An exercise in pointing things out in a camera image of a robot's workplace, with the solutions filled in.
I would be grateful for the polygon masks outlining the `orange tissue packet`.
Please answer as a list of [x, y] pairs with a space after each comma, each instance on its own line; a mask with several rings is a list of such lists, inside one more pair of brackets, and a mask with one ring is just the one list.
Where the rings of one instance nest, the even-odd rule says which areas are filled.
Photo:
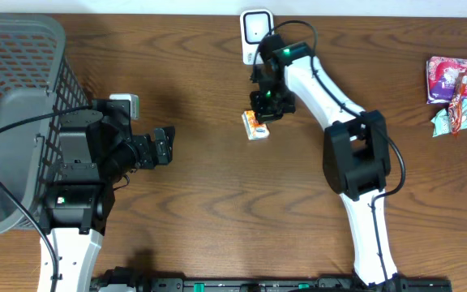
[[253, 110], [244, 111], [242, 121], [249, 140], [264, 140], [270, 136], [268, 127], [265, 124], [258, 123]]

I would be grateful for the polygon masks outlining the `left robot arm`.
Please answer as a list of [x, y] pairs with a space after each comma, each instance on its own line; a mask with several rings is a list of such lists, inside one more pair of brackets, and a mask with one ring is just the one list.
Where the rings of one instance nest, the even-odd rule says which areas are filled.
[[128, 173], [168, 165], [175, 128], [131, 130], [131, 103], [96, 100], [59, 117], [59, 178], [45, 190], [39, 220], [40, 291], [88, 291], [101, 250], [115, 183]]

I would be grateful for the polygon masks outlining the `purple red tissue pack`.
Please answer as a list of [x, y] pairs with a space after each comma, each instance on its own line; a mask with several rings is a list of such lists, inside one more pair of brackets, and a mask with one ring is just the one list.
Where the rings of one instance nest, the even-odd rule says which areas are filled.
[[452, 99], [456, 80], [466, 72], [463, 97], [467, 99], [467, 59], [433, 56], [426, 61], [427, 104], [447, 104]]

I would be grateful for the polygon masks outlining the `teal snack wrapper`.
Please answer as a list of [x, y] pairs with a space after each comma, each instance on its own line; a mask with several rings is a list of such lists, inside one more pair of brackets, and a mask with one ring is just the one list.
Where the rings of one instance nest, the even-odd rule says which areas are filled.
[[[432, 119], [434, 124], [433, 137], [451, 133], [450, 120], [448, 112], [445, 109], [440, 110]], [[461, 130], [467, 129], [467, 100], [462, 101], [462, 119]]]

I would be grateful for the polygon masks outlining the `brown snack bar wrapper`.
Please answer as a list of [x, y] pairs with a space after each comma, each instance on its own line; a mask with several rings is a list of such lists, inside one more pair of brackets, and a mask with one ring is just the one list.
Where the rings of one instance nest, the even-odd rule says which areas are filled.
[[452, 99], [448, 105], [448, 118], [450, 132], [453, 136], [458, 136], [462, 124], [462, 95], [465, 92], [467, 80], [467, 70], [461, 72], [455, 82]]

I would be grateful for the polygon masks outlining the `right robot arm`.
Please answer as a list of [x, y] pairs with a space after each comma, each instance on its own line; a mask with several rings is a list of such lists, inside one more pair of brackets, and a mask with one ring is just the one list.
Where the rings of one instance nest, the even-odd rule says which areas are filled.
[[255, 51], [262, 65], [251, 77], [258, 123], [270, 123], [295, 111], [300, 99], [323, 130], [323, 174], [342, 199], [349, 218], [354, 267], [364, 286], [387, 287], [397, 268], [384, 220], [386, 178], [391, 171], [384, 116], [351, 101], [329, 78], [304, 42], [286, 45], [277, 34], [266, 36]]

